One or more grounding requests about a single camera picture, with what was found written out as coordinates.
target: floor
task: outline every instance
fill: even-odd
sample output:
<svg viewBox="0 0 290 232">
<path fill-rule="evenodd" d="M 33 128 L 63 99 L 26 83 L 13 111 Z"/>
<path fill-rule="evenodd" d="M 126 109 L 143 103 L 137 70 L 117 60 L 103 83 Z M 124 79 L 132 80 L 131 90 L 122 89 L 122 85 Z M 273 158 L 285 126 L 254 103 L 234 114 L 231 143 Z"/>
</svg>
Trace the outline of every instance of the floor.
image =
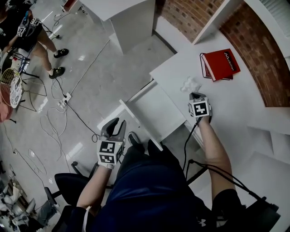
<svg viewBox="0 0 290 232">
<path fill-rule="evenodd" d="M 49 28 L 52 28 L 55 23 L 54 16 L 60 13 L 62 12 L 59 0 L 38 0 L 33 8 L 34 16 L 42 19 Z M 49 57 L 54 67 L 66 68 L 65 74 L 59 78 L 59 81 L 63 91 L 67 93 L 72 91 L 81 76 L 85 74 L 108 41 L 108 37 L 101 23 L 94 24 L 82 11 L 64 17 L 58 25 L 53 27 L 54 31 L 56 29 L 57 34 L 61 36 L 61 39 L 53 40 L 57 48 L 68 48 L 70 53 L 61 60 L 54 59 L 51 52 L 49 52 Z M 137 45 L 126 55 L 122 55 L 118 48 L 109 42 L 73 91 L 69 103 L 84 122 L 98 133 L 97 125 L 120 105 L 119 100 L 127 101 L 135 95 L 150 81 L 149 72 L 171 56 L 173 53 L 156 36 Z M 37 112 L 20 107 L 12 116 L 17 124 L 6 121 L 0 126 L 0 155 L 7 173 L 11 175 L 11 165 L 29 200 L 35 198 L 36 208 L 38 208 L 47 200 L 47 197 L 42 182 L 31 168 L 39 175 L 44 186 L 48 186 L 51 192 L 55 192 L 58 190 L 54 181 L 55 174 L 68 172 L 68 169 L 73 172 L 70 164 L 77 161 L 83 174 L 88 175 L 97 162 L 97 155 L 96 144 L 91 139 L 92 133 L 81 123 L 73 111 L 70 108 L 67 109 L 66 123 L 66 114 L 53 109 L 57 108 L 62 111 L 57 106 L 57 100 L 53 98 L 54 96 L 62 99 L 61 90 L 57 82 L 52 85 L 52 80 L 48 78 L 48 74 L 41 67 L 37 58 L 32 59 L 27 71 L 41 77 L 46 87 L 47 97 L 32 94 L 32 103 Z M 28 82 L 25 88 L 44 94 L 45 89 L 40 85 L 41 82 L 38 80 L 34 80 L 34 82 Z M 23 99 L 26 99 L 24 105 L 31 107 L 27 93 L 24 94 Z M 49 119 L 59 135 L 66 126 L 65 131 L 59 137 L 53 133 L 45 116 L 48 112 Z M 129 115 L 124 115 L 124 117 L 128 120 L 130 130 L 138 128 Z M 5 135 L 4 125 L 13 149 L 18 150 L 31 168 L 18 153 L 13 154 Z M 41 125 L 55 140 L 45 133 Z M 163 141 L 181 164 L 184 162 L 183 146 L 188 134 L 188 130 L 181 126 Z M 60 153 L 60 147 L 56 141 L 61 142 L 64 153 Z M 190 141 L 188 149 L 191 151 L 188 152 L 190 157 L 203 159 L 202 154 L 198 155 L 195 152 L 199 146 L 193 139 Z M 197 170 L 197 167 L 191 167 L 189 177 Z M 116 178 L 116 172 L 117 168 L 110 178 L 111 183 Z M 58 197 L 57 202 L 61 211 L 66 203 L 62 197 Z M 58 217 L 57 215 L 52 218 L 48 231 L 51 230 Z"/>
</svg>

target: red brick wall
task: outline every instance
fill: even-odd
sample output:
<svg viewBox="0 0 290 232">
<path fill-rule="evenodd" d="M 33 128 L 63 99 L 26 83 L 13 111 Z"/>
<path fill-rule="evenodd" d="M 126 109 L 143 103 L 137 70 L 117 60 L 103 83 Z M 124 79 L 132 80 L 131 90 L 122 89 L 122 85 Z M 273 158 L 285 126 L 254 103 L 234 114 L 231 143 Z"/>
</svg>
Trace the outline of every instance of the red brick wall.
<svg viewBox="0 0 290 232">
<path fill-rule="evenodd" d="M 244 3 L 220 30 L 243 58 L 265 105 L 290 106 L 288 66 L 274 38 L 256 13 Z"/>
<path fill-rule="evenodd" d="M 191 42 L 224 0 L 156 0 L 157 13 Z"/>
</svg>

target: book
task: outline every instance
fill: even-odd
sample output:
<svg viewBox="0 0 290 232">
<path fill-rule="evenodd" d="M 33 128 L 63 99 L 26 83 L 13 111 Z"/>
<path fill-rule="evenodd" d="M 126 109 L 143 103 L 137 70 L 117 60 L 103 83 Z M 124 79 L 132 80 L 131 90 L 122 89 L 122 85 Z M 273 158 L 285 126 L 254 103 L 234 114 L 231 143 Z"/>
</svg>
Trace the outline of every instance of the book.
<svg viewBox="0 0 290 232">
<path fill-rule="evenodd" d="M 213 81 L 229 78 L 241 71 L 230 49 L 204 53 L 201 58 Z"/>
<path fill-rule="evenodd" d="M 201 63 L 201 67 L 202 67 L 203 77 L 212 79 L 212 76 L 209 72 L 209 69 L 203 60 L 203 55 L 204 55 L 204 53 L 200 54 L 200 63 Z M 223 80 L 232 80 L 232 79 L 233 79 L 233 75 L 230 75 L 228 77 L 223 78 Z"/>
</svg>

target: black shoe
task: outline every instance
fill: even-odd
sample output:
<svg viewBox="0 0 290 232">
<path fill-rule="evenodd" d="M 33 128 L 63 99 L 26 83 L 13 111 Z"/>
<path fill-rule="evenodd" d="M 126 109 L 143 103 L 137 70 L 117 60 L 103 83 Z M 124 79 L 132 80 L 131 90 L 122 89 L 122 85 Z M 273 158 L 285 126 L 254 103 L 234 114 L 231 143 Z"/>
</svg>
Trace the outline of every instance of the black shoe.
<svg viewBox="0 0 290 232">
<path fill-rule="evenodd" d="M 142 145 L 138 136 L 134 132 L 130 132 L 128 135 L 128 140 L 131 146 L 138 147 L 139 145 Z"/>
<path fill-rule="evenodd" d="M 53 75 L 49 75 L 50 79 L 55 79 L 57 77 L 60 77 L 61 75 L 64 74 L 65 68 L 64 67 L 60 67 L 60 68 L 54 68 L 53 69 Z"/>
<path fill-rule="evenodd" d="M 58 50 L 58 54 L 57 56 L 56 55 L 53 55 L 54 58 L 60 58 L 62 56 L 66 56 L 68 54 L 69 50 L 64 48 L 64 49 L 61 49 L 61 50 Z"/>
</svg>

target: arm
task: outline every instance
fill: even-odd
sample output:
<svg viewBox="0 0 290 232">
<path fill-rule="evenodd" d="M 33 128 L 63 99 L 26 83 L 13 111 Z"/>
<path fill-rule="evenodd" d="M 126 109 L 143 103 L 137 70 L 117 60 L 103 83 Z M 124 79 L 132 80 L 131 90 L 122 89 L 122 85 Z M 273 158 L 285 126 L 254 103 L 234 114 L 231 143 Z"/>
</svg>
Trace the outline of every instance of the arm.
<svg viewBox="0 0 290 232">
<path fill-rule="evenodd" d="M 16 35 L 16 36 L 14 36 L 13 39 L 10 40 L 9 44 L 3 49 L 3 51 L 2 51 L 3 54 L 8 52 L 12 48 L 12 46 L 16 42 L 17 38 L 18 38 L 18 36 Z"/>
<path fill-rule="evenodd" d="M 215 165 L 228 173 L 232 174 L 232 167 L 230 159 L 215 134 L 213 128 L 208 122 L 208 117 L 204 117 L 198 124 L 203 139 L 203 144 L 205 148 L 205 156 L 207 159 L 207 164 Z M 224 179 L 219 174 L 209 171 L 212 181 L 212 199 L 225 189 L 235 189 L 235 185 Z M 228 178 L 232 179 L 226 173 L 223 173 Z"/>
<path fill-rule="evenodd" d="M 93 177 L 83 189 L 77 202 L 78 207 L 87 208 L 88 206 L 92 206 L 94 209 L 99 208 L 111 172 L 111 169 L 105 168 L 102 165 L 98 167 Z"/>
</svg>

